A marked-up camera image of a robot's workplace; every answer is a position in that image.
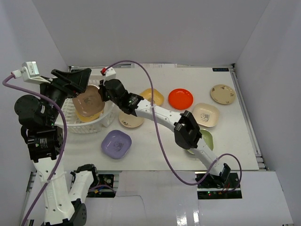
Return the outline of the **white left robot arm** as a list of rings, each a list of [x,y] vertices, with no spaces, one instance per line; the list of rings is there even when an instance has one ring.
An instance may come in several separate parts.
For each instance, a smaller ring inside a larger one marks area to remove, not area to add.
[[[96,167],[86,164],[72,172],[73,186],[68,189],[62,162],[67,125],[55,125],[57,117],[63,116],[65,100],[86,91],[91,72],[89,68],[72,73],[54,69],[53,79],[40,78],[39,93],[28,92],[14,106],[21,135],[42,183],[39,196],[44,196],[45,226],[85,225],[87,193],[99,184]]]

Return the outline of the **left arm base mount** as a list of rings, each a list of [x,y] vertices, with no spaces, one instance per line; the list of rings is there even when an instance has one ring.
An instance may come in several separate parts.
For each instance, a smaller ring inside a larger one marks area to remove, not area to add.
[[[76,179],[76,173],[75,172],[71,172],[71,175],[72,175],[72,180],[71,180],[71,187],[74,185],[75,183],[75,179]],[[113,186],[111,186],[110,184],[107,184],[107,183],[104,183],[102,184],[102,180],[101,180],[101,177],[98,175],[97,176],[98,178],[98,181],[97,181],[97,184],[96,185],[91,185],[88,189],[88,192],[94,192],[94,191],[98,191],[100,192],[102,189],[109,189],[110,191],[112,191],[113,193],[116,193],[116,191],[113,189]]]

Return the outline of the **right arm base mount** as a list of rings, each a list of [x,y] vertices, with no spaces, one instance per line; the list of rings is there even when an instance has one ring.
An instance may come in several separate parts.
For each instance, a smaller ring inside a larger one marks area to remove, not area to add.
[[[197,194],[199,200],[220,200],[220,199],[242,199],[240,186],[235,191],[230,192],[238,183],[237,173],[230,173],[225,185],[218,185],[214,180],[207,176],[206,179],[197,185]]]

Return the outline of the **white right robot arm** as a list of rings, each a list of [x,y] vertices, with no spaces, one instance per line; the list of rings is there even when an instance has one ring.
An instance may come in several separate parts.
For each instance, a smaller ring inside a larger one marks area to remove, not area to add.
[[[170,129],[174,133],[175,143],[194,153],[206,167],[216,187],[222,188],[229,183],[230,167],[220,162],[208,147],[191,112],[172,112],[152,105],[142,96],[129,93],[118,79],[101,80],[99,94],[104,102],[112,101],[125,114],[146,118]]]

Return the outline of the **brown square panda plate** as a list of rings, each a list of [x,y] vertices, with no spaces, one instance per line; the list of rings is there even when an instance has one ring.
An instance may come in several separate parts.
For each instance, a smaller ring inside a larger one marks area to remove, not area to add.
[[[90,117],[104,109],[105,102],[98,93],[96,85],[88,85],[84,93],[72,99],[76,111],[84,117]]]

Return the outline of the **purple square panda plate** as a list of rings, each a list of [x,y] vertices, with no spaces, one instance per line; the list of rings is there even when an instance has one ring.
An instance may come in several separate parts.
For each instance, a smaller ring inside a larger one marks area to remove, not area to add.
[[[112,130],[102,141],[101,150],[107,156],[117,160],[126,155],[131,144],[132,139],[128,134],[120,130]]]

